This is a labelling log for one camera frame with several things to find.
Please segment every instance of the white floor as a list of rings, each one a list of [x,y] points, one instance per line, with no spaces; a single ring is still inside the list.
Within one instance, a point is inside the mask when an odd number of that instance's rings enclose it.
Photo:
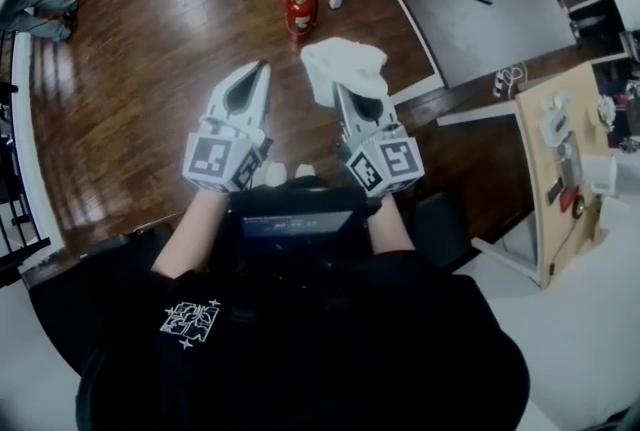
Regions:
[[[79,380],[45,335],[24,284],[0,289],[0,430],[76,429]]]

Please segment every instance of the black t-shirt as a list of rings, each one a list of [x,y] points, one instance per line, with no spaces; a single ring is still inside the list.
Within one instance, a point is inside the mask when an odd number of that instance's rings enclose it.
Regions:
[[[472,279],[397,252],[335,280],[249,297],[193,272],[122,287],[83,370],[80,431],[517,427],[527,368]]]

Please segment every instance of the wooden floor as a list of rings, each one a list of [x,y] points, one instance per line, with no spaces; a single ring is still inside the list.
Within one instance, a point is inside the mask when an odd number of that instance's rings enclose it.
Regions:
[[[314,40],[341,36],[381,48],[389,56],[384,76],[392,91],[432,73],[396,0],[345,0],[339,11],[320,1]],[[256,59],[273,69],[271,159],[290,172],[311,163],[333,183],[349,182],[333,152],[334,116],[313,102],[299,50],[287,36],[282,0],[80,3],[79,27],[68,44],[36,44],[32,86],[41,169],[71,253],[186,209],[195,193],[181,176],[187,134],[215,84]],[[536,60],[531,77],[584,57],[570,49]],[[434,120],[490,103],[491,85],[486,78],[399,108],[420,142],[425,188],[459,194],[470,232],[481,236],[532,209],[515,121],[441,129]]]

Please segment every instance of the person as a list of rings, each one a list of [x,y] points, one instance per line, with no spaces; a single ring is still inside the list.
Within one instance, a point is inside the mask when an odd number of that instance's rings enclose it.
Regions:
[[[325,186],[242,195],[292,187]],[[82,371],[80,431],[516,429],[519,349],[471,278],[415,251],[392,195],[367,220],[373,257],[317,292],[216,273],[214,243],[240,240],[217,234],[229,202],[199,190],[151,272],[119,289]]]
[[[569,13],[576,36],[597,37],[640,30],[640,0],[593,0]]]
[[[71,36],[78,12],[78,0],[0,0],[0,30],[30,33],[54,42],[63,42]],[[62,12],[63,20],[34,17],[27,8]]]

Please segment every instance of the fire extinguisher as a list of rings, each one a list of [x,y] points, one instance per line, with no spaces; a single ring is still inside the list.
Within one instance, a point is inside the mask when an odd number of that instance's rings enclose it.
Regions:
[[[305,41],[318,19],[318,0],[284,0],[285,22],[291,38]]]

